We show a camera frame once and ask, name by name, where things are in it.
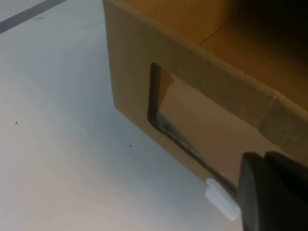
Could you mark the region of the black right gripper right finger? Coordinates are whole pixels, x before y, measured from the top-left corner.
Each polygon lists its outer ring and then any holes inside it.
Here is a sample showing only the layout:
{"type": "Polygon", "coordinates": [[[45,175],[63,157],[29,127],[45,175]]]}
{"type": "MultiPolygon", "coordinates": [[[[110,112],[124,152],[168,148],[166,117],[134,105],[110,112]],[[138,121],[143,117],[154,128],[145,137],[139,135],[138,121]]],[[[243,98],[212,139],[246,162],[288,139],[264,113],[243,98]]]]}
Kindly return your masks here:
{"type": "Polygon", "coordinates": [[[308,195],[308,168],[305,165],[279,152],[266,152],[264,158],[292,193],[308,195]]]}

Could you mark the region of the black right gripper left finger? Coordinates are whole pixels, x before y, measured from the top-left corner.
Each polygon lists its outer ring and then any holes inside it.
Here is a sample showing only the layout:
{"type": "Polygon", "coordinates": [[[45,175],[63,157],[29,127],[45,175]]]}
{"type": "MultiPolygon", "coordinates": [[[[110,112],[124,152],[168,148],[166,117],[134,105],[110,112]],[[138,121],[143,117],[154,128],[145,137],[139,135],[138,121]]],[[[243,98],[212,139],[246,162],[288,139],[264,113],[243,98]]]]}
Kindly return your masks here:
{"type": "Polygon", "coordinates": [[[265,161],[265,156],[243,154],[238,199],[245,231],[306,231],[308,196],[297,196],[265,161]]]}

